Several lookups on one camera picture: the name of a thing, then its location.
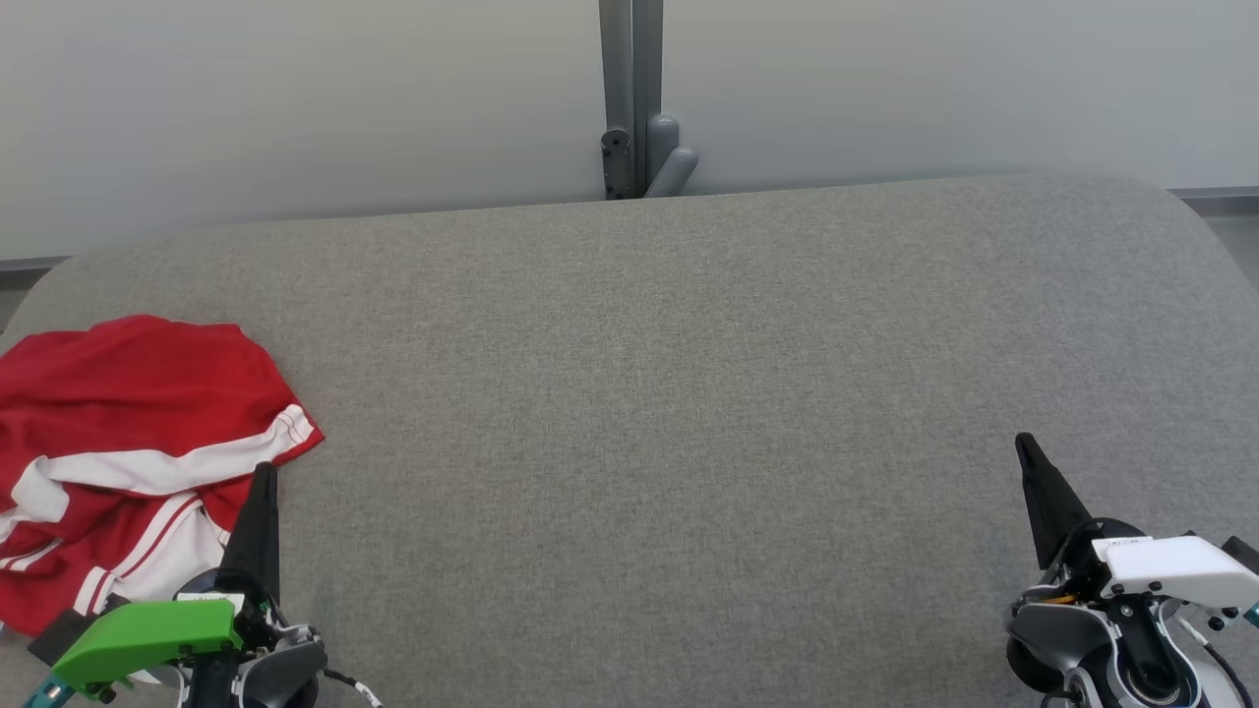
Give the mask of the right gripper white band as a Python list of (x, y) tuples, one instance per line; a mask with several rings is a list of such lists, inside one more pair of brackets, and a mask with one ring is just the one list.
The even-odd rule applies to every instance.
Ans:
[(1121, 596), (1175, 598), (1224, 616), (1255, 616), (1256, 545), (1186, 532), (1156, 538), (1115, 519), (1092, 519), (1030, 432), (1015, 448), (1042, 587), (1089, 605)]

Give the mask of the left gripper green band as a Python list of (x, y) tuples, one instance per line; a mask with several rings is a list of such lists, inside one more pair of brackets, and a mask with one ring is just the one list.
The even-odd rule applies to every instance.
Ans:
[(277, 467), (256, 467), (222, 569), (208, 569), (170, 600), (106, 600), (102, 614), (67, 611), (49, 627), (52, 677), (108, 702), (115, 685), (157, 666), (193, 671), (205, 658), (239, 666), (279, 641)]

